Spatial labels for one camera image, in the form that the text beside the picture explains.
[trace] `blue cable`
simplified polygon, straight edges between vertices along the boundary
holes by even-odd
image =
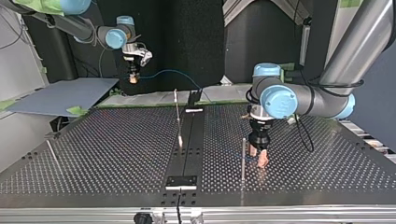
[[[196,86],[196,88],[198,88],[198,90],[202,91],[202,93],[206,96],[207,100],[208,100],[210,103],[212,103],[212,101],[211,101],[210,98],[206,95],[206,93],[203,91],[203,89],[202,89],[191,77],[189,77],[189,75],[187,75],[187,74],[185,74],[185,73],[183,73],[183,72],[180,72],[180,71],[178,71],[178,70],[175,70],[175,69],[164,69],[164,70],[158,72],[157,74],[155,74],[154,76],[150,76],[150,77],[140,77],[140,79],[151,79],[151,78],[155,78],[155,77],[159,76],[159,75],[162,74],[162,73],[168,73],[168,72],[169,72],[169,73],[177,73],[177,74],[180,74],[180,75],[186,77],[189,81],[191,81],[192,84],[194,84],[194,85]]]

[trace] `robotic arm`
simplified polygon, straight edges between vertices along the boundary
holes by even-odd
[[[130,82],[136,83],[141,67],[149,62],[152,54],[147,50],[146,45],[136,42],[139,36],[134,29],[134,19],[130,16],[119,16],[116,27],[94,26],[91,21],[78,16],[88,9],[91,0],[60,0],[60,2],[65,16],[40,13],[16,4],[13,0],[0,0],[0,6],[22,15],[33,16],[46,23],[49,28],[58,28],[72,35],[79,43],[99,42],[106,49],[122,49],[124,59],[130,65]]]
[[[270,144],[267,132],[274,119],[293,114],[345,119],[352,114],[353,90],[363,84],[365,73],[393,42],[389,41],[394,38],[392,2],[363,1],[318,83],[283,83],[278,65],[256,65],[248,109],[253,130],[248,140],[252,148],[266,152]]]

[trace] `perforated metal table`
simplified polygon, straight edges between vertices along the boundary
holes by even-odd
[[[132,222],[142,209],[170,223],[176,213],[220,222],[267,220],[274,212],[292,216],[286,221],[301,220],[299,212],[316,221],[396,221],[396,166],[336,121],[303,118],[316,146],[310,153],[297,128],[278,120],[268,167],[246,157],[243,183],[246,105],[203,110],[183,113],[183,148],[173,107],[93,110],[52,143],[59,163],[43,144],[0,174],[0,223],[63,216]],[[197,190],[165,190],[168,176],[182,175],[196,175]]]

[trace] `white wall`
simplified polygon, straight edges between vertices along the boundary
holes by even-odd
[[[0,13],[18,33],[21,31],[16,16],[7,13],[4,8],[0,8]],[[13,42],[17,37],[0,17],[0,48]],[[43,78],[44,74],[41,74],[41,64],[37,65],[39,62],[33,50],[21,40],[6,49],[0,49],[0,101],[20,96],[47,84],[46,79]]]
[[[21,31],[16,14],[7,13],[3,8],[0,13],[18,33]],[[0,48],[17,37],[0,17]],[[41,62],[30,45],[20,40],[0,49],[0,101],[16,99],[48,85],[45,74],[41,73]],[[0,112],[0,172],[44,142],[45,134],[51,131],[49,121],[52,119]]]

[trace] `black curtain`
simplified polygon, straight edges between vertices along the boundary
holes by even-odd
[[[115,25],[119,15],[134,17],[135,29],[142,35],[138,41],[153,53],[142,76],[176,69],[202,88],[220,82],[224,75],[222,0],[99,0],[97,4],[105,25]],[[127,94],[197,89],[190,80],[173,73],[131,85],[121,51],[114,51],[114,57],[120,86]]]

